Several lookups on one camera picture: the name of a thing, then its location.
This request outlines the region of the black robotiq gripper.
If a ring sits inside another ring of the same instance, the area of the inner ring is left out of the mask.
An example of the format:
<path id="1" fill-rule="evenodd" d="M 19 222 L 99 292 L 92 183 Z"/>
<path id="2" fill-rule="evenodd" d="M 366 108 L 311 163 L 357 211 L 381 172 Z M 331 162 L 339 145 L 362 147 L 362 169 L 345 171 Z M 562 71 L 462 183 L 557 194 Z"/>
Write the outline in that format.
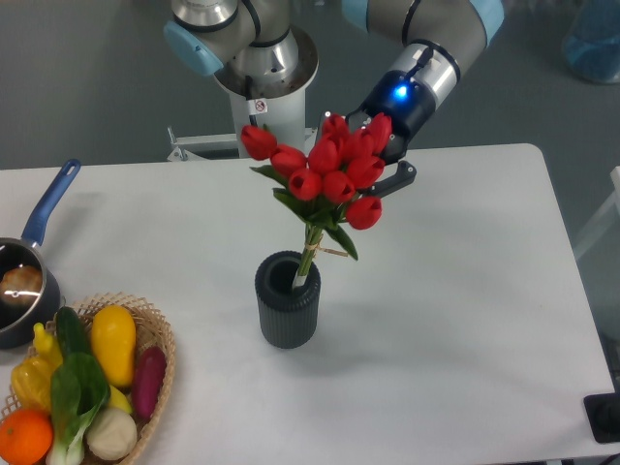
<path id="1" fill-rule="evenodd" d="M 358 108 L 346 116 L 349 127 L 360 128 L 379 113 L 391 118 L 392 134 L 380 157 L 385 162 L 398 162 L 405 156 L 408 145 L 436 109 L 432 92 L 424 85 L 406 78 L 402 71 L 388 71 L 374 86 Z M 322 127 L 333 125 L 333 113 L 322 116 Z M 417 169 L 405 160 L 396 164 L 396 171 L 369 188 L 358 190 L 362 196 L 384 198 L 409 185 L 417 176 Z"/>

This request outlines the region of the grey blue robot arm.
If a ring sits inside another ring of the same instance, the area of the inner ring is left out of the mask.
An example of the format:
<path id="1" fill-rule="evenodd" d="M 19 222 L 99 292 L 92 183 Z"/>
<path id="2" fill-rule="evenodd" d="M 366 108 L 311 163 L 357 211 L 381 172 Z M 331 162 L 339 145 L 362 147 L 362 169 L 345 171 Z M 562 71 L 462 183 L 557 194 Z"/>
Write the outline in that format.
<path id="1" fill-rule="evenodd" d="M 170 8 L 170 49 L 228 92 L 236 129 L 252 123 L 297 149 L 311 144 L 305 90 L 319 58 L 312 39 L 291 23 L 288 2 L 174 1 Z M 371 188 L 384 197 L 414 181 L 416 169 L 404 159 L 410 141 L 488 47 L 504 8 L 498 1 L 345 1 L 341 8 L 350 23 L 403 47 L 346 118 L 351 129 L 378 114 L 391 118 L 382 156 L 396 171 Z"/>

